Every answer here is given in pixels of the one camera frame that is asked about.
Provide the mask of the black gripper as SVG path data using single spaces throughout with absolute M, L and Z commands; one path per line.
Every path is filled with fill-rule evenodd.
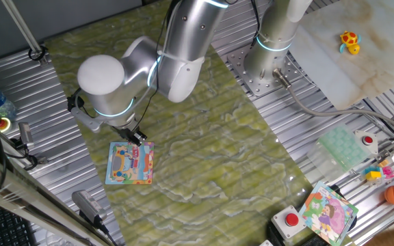
M 141 146 L 141 143 L 145 142 L 147 136 L 140 131 L 139 126 L 133 126 L 131 128 L 113 126 L 112 129 L 116 131 L 122 138 L 127 139 L 131 143 Z

